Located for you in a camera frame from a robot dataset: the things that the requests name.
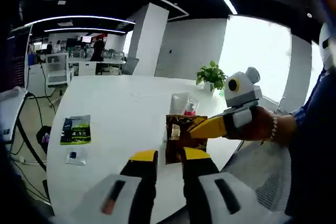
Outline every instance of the bracelet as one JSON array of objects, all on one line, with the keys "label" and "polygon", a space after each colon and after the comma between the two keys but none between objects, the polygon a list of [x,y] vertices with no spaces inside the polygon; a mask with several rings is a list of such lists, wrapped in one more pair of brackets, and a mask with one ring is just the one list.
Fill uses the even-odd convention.
[{"label": "bracelet", "polygon": [[260,145],[264,143],[264,141],[272,141],[273,138],[275,137],[275,133],[277,133],[277,128],[278,128],[278,120],[277,120],[277,115],[273,114],[273,129],[272,129],[272,134],[270,137],[266,139],[262,139]]}]

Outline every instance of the table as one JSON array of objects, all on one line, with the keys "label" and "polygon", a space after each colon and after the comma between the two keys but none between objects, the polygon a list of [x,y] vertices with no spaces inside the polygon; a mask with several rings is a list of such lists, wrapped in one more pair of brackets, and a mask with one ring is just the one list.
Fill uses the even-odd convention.
[{"label": "table", "polygon": [[[83,194],[107,175],[120,173],[129,157],[143,150],[159,151],[156,198],[151,223],[185,206],[182,165],[165,165],[163,135],[171,94],[190,92],[199,99],[197,114],[213,116],[226,108],[224,98],[212,96],[195,81],[145,76],[74,77],[55,116],[48,147],[47,180],[56,215],[72,211]],[[69,146],[61,146],[64,118],[91,115],[90,144],[85,166],[67,165]],[[222,169],[240,141],[211,139],[207,152]]]},{"label": "table", "polygon": [[[74,58],[74,57],[69,57],[69,63],[81,63],[81,62],[86,62],[90,61],[90,58]],[[124,60],[119,60],[119,59],[113,59],[113,58],[104,58],[104,61],[93,61],[96,63],[106,63],[106,64],[116,64],[116,65],[123,65],[126,63]]]}]

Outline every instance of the person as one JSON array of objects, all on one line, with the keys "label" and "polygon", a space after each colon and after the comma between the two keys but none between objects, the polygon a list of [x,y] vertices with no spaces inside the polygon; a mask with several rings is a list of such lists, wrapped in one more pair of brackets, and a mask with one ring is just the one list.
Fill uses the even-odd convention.
[{"label": "person", "polygon": [[101,56],[103,50],[105,48],[104,41],[97,40],[93,46],[94,52],[90,61],[103,61],[104,58]]},{"label": "person", "polygon": [[54,45],[54,53],[61,51],[61,41],[58,40],[57,43]]},{"label": "person", "polygon": [[51,55],[51,53],[52,53],[52,42],[49,42],[49,44],[47,45],[46,54]]},{"label": "person", "polygon": [[335,206],[336,61],[325,47],[325,41],[330,41],[323,34],[325,28],[326,24],[320,34],[324,67],[307,103],[290,115],[276,117],[263,107],[254,107],[251,123],[229,136],[248,141],[270,140],[288,147],[292,178],[285,213],[305,221],[311,220],[312,215],[316,217],[316,213],[326,217]]},{"label": "person", "polygon": [[[104,41],[97,40],[93,46],[94,52],[92,54],[92,57],[90,61],[104,61],[104,58],[102,57],[102,52],[105,48]],[[100,73],[102,70],[103,64],[98,63],[96,65],[96,74]]]}]

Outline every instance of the small plastic bag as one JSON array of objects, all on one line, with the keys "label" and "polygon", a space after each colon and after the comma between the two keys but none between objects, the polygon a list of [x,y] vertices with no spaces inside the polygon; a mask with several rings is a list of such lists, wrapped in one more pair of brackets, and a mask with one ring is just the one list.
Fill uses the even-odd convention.
[{"label": "small plastic bag", "polygon": [[70,165],[86,165],[87,156],[88,153],[85,148],[68,148],[65,163]]}]

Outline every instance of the white pillar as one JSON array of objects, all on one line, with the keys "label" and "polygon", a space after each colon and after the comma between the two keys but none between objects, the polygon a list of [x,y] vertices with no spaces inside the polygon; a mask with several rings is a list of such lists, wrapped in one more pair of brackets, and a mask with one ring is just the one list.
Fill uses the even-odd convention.
[{"label": "white pillar", "polygon": [[154,76],[169,11],[148,4],[135,13],[128,57],[138,58],[134,75]]},{"label": "white pillar", "polygon": [[122,52],[126,35],[120,36],[116,34],[107,34],[105,42],[105,50],[114,49],[117,52]]},{"label": "white pillar", "polygon": [[291,35],[290,66],[284,97],[283,110],[293,112],[305,103],[311,74],[311,43]]}]

